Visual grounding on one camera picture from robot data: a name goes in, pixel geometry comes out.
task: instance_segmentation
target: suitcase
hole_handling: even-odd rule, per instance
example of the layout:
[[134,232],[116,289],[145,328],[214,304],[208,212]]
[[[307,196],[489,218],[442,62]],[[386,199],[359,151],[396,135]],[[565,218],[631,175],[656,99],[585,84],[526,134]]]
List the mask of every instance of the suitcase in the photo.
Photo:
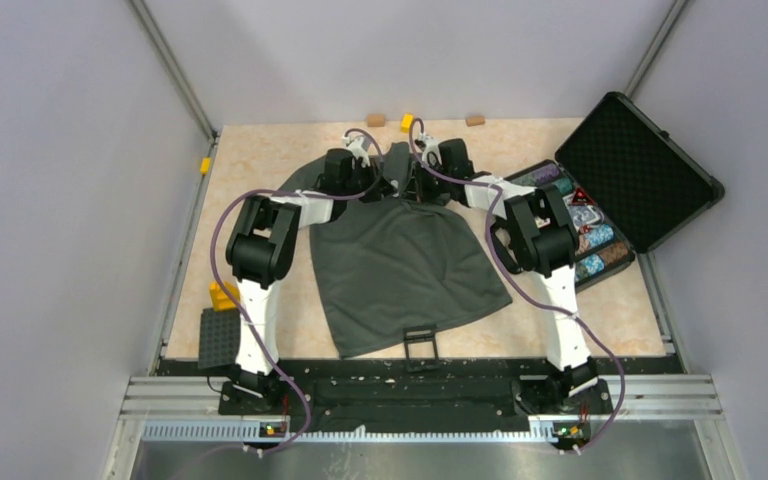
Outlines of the suitcase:
[[[714,206],[723,185],[688,156],[625,95],[606,94],[555,152],[554,160],[507,177],[528,186],[554,183],[579,229],[576,291],[621,272]],[[572,205],[572,197],[587,205]],[[494,230],[503,226],[497,222]],[[498,236],[494,247],[516,265]]]

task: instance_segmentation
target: brown block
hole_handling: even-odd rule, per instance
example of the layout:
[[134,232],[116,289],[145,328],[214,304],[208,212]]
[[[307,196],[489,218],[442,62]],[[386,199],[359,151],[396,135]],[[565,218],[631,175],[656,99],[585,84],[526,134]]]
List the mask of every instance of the brown block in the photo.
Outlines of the brown block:
[[471,115],[469,117],[466,117],[466,126],[467,127],[476,127],[478,125],[484,125],[484,116],[483,115]]
[[387,119],[381,113],[370,113],[366,116],[366,126],[369,128],[383,127]]

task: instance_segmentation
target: white wall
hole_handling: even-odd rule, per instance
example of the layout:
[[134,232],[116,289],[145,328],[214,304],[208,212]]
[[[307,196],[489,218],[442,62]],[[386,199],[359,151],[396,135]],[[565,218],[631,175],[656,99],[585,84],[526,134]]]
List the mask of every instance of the white wall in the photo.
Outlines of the white wall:
[[0,479],[100,475],[206,152],[124,1],[0,1]]
[[150,0],[217,125],[583,116],[671,0]]
[[726,186],[657,250],[686,355],[768,479],[768,2],[695,2],[638,105]]

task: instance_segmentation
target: yellow block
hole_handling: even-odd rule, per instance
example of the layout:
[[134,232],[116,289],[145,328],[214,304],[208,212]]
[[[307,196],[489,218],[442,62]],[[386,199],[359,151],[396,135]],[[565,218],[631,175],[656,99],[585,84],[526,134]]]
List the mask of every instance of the yellow block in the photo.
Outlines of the yellow block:
[[[236,285],[232,285],[230,282],[225,282],[225,287],[234,295],[234,298],[238,301],[240,300],[240,291],[237,290]],[[213,309],[217,312],[237,308],[234,306],[234,302],[228,298],[228,295],[225,295],[225,292],[219,288],[219,284],[216,282],[211,282],[210,284],[210,302],[213,304]]]
[[408,133],[410,131],[410,124],[413,123],[413,115],[410,113],[406,113],[404,117],[402,117],[402,125],[401,130],[402,133]]

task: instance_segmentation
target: gray floor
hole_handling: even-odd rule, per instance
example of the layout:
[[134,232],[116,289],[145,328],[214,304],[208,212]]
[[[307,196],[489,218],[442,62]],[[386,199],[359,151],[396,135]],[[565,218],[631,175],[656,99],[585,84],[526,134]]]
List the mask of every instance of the gray floor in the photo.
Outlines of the gray floor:
[[710,478],[692,422],[616,424],[582,457],[547,455],[553,449],[538,444],[344,443],[300,444],[265,460],[232,449],[192,464],[215,445],[143,444],[132,479]]

